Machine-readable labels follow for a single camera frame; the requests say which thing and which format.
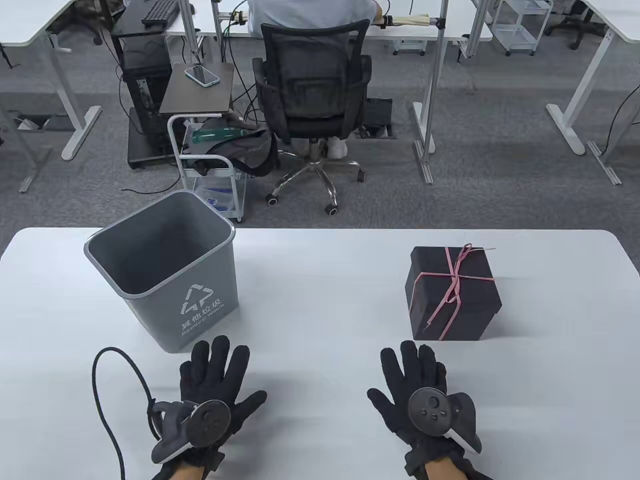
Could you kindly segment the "person's right hand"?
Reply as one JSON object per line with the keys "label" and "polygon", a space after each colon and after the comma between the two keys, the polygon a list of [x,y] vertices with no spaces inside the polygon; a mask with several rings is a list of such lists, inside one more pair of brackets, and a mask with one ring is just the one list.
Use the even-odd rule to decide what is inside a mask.
{"label": "person's right hand", "polygon": [[405,455],[408,475],[419,480],[467,480],[461,469],[465,463],[462,447],[453,439],[421,432],[409,418],[409,399],[415,391],[423,387],[447,391],[444,364],[436,361],[430,346],[417,347],[413,340],[402,342],[400,353],[402,365],[393,349],[381,350],[382,373],[391,399],[377,388],[368,389],[366,395],[386,427],[409,446]]}

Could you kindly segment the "person's left hand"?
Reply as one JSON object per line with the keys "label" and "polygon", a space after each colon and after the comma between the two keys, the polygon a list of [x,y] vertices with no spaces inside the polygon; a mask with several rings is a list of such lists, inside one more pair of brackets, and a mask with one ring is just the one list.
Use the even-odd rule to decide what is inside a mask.
{"label": "person's left hand", "polygon": [[160,434],[151,451],[151,461],[161,466],[156,480],[201,480],[217,470],[224,459],[220,448],[267,399],[259,390],[237,402],[249,358],[246,345],[230,352],[224,334],[195,343],[179,368],[180,400],[151,407]]}

